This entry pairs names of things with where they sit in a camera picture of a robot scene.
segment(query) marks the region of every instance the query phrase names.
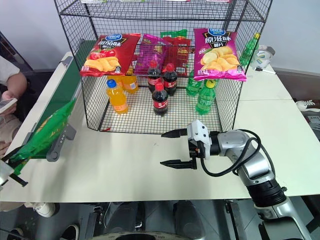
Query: sneaker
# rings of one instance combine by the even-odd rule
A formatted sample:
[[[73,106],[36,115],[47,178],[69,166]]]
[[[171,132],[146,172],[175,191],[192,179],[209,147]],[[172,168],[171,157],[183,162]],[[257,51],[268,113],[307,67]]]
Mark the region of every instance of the sneaker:
[[[70,225],[63,232],[60,240],[78,240],[79,239],[79,227],[75,224]]]
[[[25,207],[33,208],[40,216],[50,218],[56,211],[56,205],[53,202],[26,202]]]
[[[320,100],[297,101],[295,104],[301,112],[320,112]]]
[[[6,240],[22,240],[20,237],[24,236],[24,232],[21,230],[21,228],[14,228],[10,231],[10,233],[8,234],[8,237],[6,238]]]

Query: red chip bag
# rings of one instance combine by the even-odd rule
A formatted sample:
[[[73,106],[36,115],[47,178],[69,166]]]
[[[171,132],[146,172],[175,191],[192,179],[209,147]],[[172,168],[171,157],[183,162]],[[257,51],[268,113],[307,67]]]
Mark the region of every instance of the red chip bag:
[[[101,35],[86,58],[80,75],[125,75],[139,39],[139,33]]]
[[[166,66],[168,63],[172,63],[178,76],[186,77],[188,75],[187,67],[191,40],[184,37],[173,38],[169,36],[165,36],[163,39],[172,44],[169,47],[163,65]]]

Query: shelf basket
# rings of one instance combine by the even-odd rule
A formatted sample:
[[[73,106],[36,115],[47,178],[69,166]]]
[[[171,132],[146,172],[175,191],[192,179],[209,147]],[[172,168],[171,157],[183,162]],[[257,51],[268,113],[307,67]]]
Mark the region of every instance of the shelf basket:
[[[217,28],[237,32],[238,56],[255,33],[262,33],[272,0],[233,0],[231,3],[191,0],[177,2],[145,0],[144,2],[81,3],[80,0],[54,0],[75,62],[81,69],[100,35],[116,33],[151,34],[187,29],[191,40],[187,76],[177,80],[177,91],[169,97],[169,111],[163,117],[153,113],[151,93],[145,76],[138,75],[139,91],[127,94],[129,112],[114,113],[106,95],[107,77],[83,77],[82,92],[87,126],[102,132],[161,134],[185,128],[194,119],[201,120],[210,131],[233,128],[242,83],[221,79],[216,87],[216,99],[211,112],[199,115],[195,111],[197,97],[187,96],[185,87],[193,70],[194,28]],[[139,53],[141,39],[135,53]]]

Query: white shoe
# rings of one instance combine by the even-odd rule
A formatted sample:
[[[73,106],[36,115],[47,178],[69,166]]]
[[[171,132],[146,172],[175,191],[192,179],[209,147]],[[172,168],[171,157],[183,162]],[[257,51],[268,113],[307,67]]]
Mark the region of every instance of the white shoe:
[[[56,205],[53,202],[26,202],[27,208],[32,207],[40,216],[50,218],[56,211]]]
[[[295,104],[301,112],[320,112],[320,100],[297,101]]]

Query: red label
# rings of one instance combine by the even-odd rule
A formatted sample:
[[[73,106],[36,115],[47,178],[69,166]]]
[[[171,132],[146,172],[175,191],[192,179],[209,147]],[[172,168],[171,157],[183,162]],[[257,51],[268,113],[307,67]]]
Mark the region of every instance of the red label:
[[[177,85],[177,81],[172,81],[172,82],[164,81],[163,85],[164,87],[171,89]]]
[[[156,85],[157,83],[162,83],[162,77],[159,77],[157,79],[152,79],[148,77],[148,83],[151,85]]]
[[[163,102],[153,101],[153,106],[156,109],[164,109],[166,106],[168,106],[168,100],[165,100]]]

